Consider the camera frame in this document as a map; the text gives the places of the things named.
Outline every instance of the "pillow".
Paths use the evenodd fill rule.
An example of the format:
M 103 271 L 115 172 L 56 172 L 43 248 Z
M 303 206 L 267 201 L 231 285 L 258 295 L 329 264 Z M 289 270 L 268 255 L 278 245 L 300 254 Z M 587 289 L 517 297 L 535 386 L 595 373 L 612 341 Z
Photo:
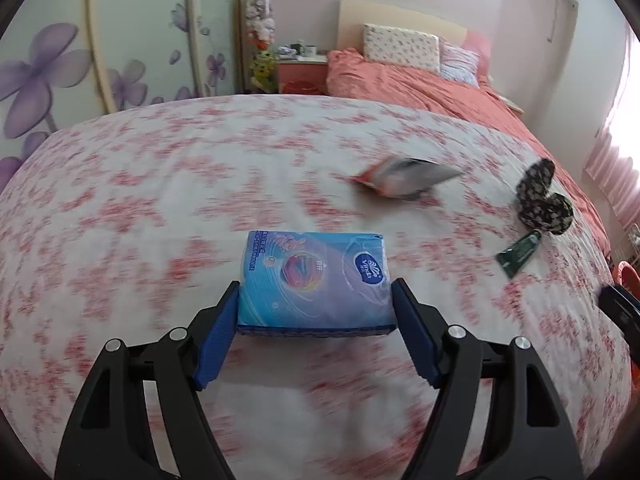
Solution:
M 465 41 L 460 46 L 465 50 L 471 50 L 480 55 L 478 79 L 488 77 L 489 63 L 491 61 L 491 40 L 475 30 L 468 30 Z
M 439 38 L 433 34 L 364 24 L 364 57 L 368 61 L 412 66 L 440 74 Z
M 450 81 L 466 83 L 479 88 L 478 66 L 480 55 L 440 38 L 440 75 Z

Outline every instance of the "white pillow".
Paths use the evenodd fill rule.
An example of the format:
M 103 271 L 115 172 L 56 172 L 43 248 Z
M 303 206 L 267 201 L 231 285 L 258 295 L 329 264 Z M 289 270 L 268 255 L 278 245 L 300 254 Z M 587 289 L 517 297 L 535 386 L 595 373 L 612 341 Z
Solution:
M 433 34 L 364 24 L 364 57 L 429 70 L 440 75 L 439 38 Z

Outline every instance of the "patterned fabric bag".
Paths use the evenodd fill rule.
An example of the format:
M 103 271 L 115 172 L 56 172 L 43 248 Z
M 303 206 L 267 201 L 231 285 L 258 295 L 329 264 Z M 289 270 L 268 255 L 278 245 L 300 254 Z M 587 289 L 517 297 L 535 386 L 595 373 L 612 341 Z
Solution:
M 543 158 L 533 164 L 516 188 L 518 218 L 524 225 L 561 235 L 574 221 L 574 208 L 559 193 L 547 196 L 556 165 Z

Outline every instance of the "snack bag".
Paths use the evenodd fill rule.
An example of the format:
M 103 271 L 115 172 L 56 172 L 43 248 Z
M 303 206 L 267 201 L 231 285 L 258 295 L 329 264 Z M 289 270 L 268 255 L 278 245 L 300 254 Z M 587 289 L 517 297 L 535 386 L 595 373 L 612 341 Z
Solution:
M 392 155 L 353 177 L 353 180 L 388 198 L 418 200 L 430 187 L 462 173 L 446 164 Z

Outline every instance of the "orange basket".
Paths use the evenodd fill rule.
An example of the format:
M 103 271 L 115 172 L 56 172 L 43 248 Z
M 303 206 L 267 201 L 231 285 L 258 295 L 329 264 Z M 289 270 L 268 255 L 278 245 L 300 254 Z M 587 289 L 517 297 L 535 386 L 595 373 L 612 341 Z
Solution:
M 622 285 L 634 295 L 636 300 L 640 300 L 640 278 L 628 262 L 617 264 L 611 274 L 616 285 Z

